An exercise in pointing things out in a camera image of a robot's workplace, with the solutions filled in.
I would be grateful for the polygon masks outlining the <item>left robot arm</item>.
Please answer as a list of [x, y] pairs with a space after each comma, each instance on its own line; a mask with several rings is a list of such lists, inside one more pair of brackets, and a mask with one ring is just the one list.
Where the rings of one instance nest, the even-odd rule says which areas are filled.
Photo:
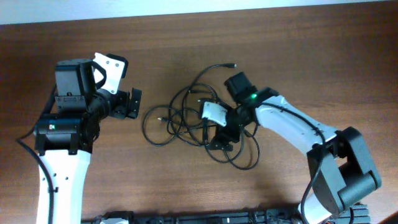
[[119, 89], [127, 67], [124, 57], [100, 53], [56, 64], [57, 94], [34, 127], [42, 162], [37, 223], [80, 223], [100, 122], [107, 117], [135, 119], [139, 113], [142, 92]]

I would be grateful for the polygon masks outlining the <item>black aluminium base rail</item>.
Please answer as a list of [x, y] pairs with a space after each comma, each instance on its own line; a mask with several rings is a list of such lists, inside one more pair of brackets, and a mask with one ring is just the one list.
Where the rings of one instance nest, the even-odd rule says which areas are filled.
[[[132, 223], [132, 224], [270, 224], [270, 223], [304, 223], [297, 209], [268, 209], [236, 213], [210, 213], [201, 215], [135, 215], [133, 211], [107, 212], [81, 223]], [[371, 223], [367, 205], [357, 203], [338, 218], [324, 218], [318, 223]]]

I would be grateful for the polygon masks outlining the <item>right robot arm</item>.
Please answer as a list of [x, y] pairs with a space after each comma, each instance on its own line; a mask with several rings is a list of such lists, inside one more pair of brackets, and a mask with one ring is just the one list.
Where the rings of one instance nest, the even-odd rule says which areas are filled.
[[327, 126], [293, 107], [277, 91], [257, 89], [243, 72], [224, 85], [237, 106], [218, 100], [202, 104], [203, 122], [216, 124], [211, 141], [203, 134], [206, 151], [232, 151], [232, 143], [243, 142], [245, 127], [251, 123], [269, 129], [307, 158], [310, 182], [298, 206], [302, 223], [362, 221], [359, 202], [379, 189], [382, 180], [357, 129]]

